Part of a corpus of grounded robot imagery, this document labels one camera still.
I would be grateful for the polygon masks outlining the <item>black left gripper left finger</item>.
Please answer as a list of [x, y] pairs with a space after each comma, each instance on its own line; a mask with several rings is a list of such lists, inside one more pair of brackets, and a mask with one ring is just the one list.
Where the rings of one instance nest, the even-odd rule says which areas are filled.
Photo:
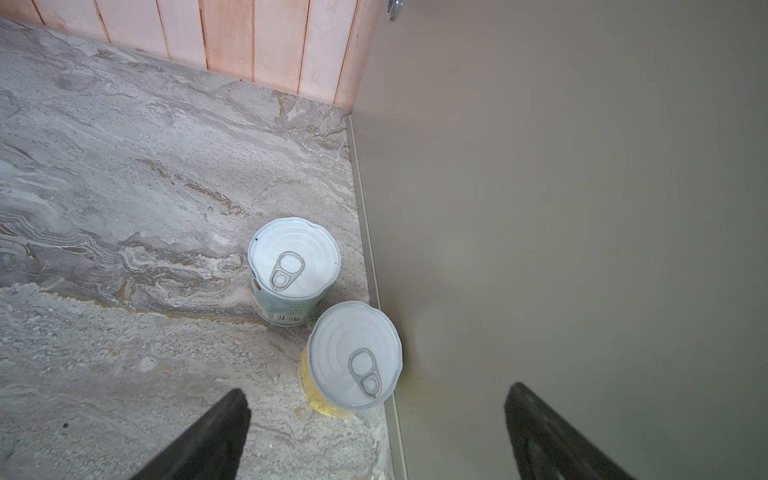
[[250, 421], [245, 393], [232, 389], [132, 479], [233, 480]]

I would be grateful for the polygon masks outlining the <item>yellow label can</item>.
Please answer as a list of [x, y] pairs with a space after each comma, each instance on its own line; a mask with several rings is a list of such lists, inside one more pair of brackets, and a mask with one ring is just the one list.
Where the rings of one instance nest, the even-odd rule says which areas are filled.
[[402, 343], [391, 320], [347, 301], [319, 317], [302, 351], [299, 379], [312, 409], [343, 418], [386, 402], [402, 369]]

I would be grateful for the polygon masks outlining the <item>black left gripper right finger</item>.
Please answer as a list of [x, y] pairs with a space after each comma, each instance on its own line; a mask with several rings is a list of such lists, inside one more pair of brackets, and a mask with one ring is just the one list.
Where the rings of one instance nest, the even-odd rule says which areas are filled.
[[511, 386], [504, 413], [522, 479], [632, 477], [525, 384]]

